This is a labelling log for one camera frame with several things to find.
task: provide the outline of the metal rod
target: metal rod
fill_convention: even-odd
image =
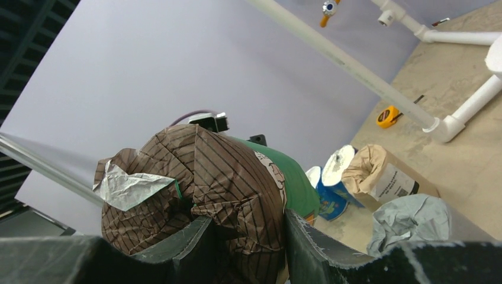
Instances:
[[[29,149],[7,138],[3,133],[0,133],[0,151],[88,201],[98,206],[103,205],[103,200],[92,192],[91,187],[84,185],[56,166],[51,165]]]

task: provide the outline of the crumpled paper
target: crumpled paper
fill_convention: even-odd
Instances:
[[[410,195],[373,213],[373,237],[366,249],[378,257],[399,241],[446,241],[450,236],[448,206],[429,195]]]
[[[121,149],[98,161],[94,184],[102,182],[108,161],[129,175],[167,176],[178,184],[176,188],[171,183],[128,211],[105,202],[103,238],[132,255],[179,232],[194,218],[207,216],[224,229],[216,237],[228,255],[222,254],[225,263],[218,267],[218,275],[230,280],[225,276],[238,274],[246,283],[275,283],[285,258],[283,203],[278,177],[269,174],[270,164],[259,160],[257,152],[262,153],[235,138],[188,124],[165,128],[140,149]],[[301,181],[294,176],[292,180]]]
[[[111,206],[127,211],[145,201],[175,180],[150,173],[128,175],[119,166],[108,161],[105,175],[92,191]]]

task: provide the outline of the cardboard box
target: cardboard box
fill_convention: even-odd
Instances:
[[[360,149],[343,172],[342,182],[372,212],[402,196],[424,193],[439,197],[435,185],[379,145]]]

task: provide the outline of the green cylinder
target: green cylinder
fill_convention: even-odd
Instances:
[[[272,148],[235,138],[255,152],[268,157],[284,175],[286,208],[293,209],[305,220],[313,224],[321,203],[317,191],[308,181],[301,166],[292,158]]]

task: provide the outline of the black metal grate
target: black metal grate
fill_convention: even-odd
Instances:
[[[0,0],[0,125],[80,0]],[[0,219],[30,169],[0,153]]]

